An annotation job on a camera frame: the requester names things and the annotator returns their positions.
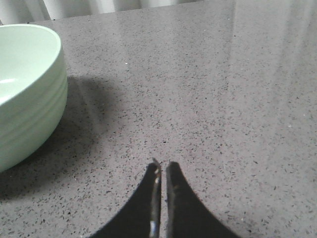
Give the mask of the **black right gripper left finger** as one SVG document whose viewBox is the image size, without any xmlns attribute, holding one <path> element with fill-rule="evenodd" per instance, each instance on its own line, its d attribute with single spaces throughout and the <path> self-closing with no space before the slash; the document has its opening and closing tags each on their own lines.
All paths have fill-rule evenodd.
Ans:
<svg viewBox="0 0 317 238">
<path fill-rule="evenodd" d="M 161 212 L 161 167 L 147 166 L 142 181 L 120 211 L 92 238 L 158 238 Z"/>
</svg>

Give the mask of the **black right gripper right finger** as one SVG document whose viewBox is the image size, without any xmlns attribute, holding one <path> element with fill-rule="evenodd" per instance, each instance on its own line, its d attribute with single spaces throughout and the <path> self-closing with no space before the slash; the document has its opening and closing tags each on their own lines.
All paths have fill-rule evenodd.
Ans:
<svg viewBox="0 0 317 238">
<path fill-rule="evenodd" d="M 236 238 L 201 202 L 187 183 L 180 165 L 171 162 L 166 171 L 168 238 Z"/>
</svg>

